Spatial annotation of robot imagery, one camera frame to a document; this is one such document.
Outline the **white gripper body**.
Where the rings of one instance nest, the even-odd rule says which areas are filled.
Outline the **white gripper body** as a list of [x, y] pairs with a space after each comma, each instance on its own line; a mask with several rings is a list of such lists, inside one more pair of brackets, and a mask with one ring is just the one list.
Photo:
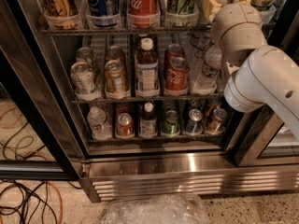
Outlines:
[[247, 3], [226, 5], [211, 24], [211, 35], [227, 63], [243, 63], [255, 49], [266, 45], [262, 20]]

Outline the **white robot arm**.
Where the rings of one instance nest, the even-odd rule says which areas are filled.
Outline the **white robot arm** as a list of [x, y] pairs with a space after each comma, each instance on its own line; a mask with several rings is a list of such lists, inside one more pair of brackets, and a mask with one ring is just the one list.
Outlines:
[[268, 105], [299, 139], [299, 67], [283, 50], [267, 44], [262, 20], [249, 0], [202, 0], [211, 36], [222, 53], [224, 97], [249, 113]]

